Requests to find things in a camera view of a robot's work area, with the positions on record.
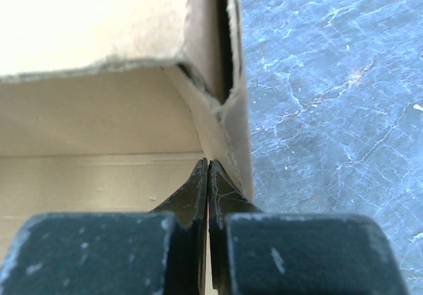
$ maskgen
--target blue floor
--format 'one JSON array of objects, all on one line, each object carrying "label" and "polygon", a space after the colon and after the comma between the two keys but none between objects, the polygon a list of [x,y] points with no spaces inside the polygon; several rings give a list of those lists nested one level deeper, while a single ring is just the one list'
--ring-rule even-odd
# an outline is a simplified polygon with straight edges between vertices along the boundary
[{"label": "blue floor", "polygon": [[423,0],[243,0],[256,203],[354,212],[423,294]]}]

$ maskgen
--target brown cardboard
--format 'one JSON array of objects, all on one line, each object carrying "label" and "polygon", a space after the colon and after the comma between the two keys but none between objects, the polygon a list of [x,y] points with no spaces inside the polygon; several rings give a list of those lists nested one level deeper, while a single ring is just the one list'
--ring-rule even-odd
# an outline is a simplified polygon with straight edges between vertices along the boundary
[{"label": "brown cardboard", "polygon": [[238,0],[0,0],[0,15],[0,257],[36,213],[150,210],[204,155],[252,198]]}]

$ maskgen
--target cardboard box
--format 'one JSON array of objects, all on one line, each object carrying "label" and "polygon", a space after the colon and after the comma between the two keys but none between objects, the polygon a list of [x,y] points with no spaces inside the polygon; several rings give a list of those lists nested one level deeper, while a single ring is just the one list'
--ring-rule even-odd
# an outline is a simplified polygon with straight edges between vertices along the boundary
[{"label": "cardboard box", "polygon": [[0,257],[47,211],[151,210],[219,159],[252,198],[238,0],[0,0]]}]

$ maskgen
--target concrete floor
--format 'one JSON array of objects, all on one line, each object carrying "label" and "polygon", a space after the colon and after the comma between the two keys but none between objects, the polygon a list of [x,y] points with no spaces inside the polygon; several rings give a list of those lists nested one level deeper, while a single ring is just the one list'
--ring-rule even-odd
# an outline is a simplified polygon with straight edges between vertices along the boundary
[{"label": "concrete floor", "polygon": [[256,203],[354,212],[423,294],[423,0],[243,0]]}]

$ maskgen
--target open cardboard box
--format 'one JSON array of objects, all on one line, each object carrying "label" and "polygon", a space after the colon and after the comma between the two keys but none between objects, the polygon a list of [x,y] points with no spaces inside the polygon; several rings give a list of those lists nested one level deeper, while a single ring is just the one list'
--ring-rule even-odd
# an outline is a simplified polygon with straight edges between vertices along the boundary
[{"label": "open cardboard box", "polygon": [[149,211],[198,159],[252,198],[238,0],[0,0],[0,258],[23,222]]}]

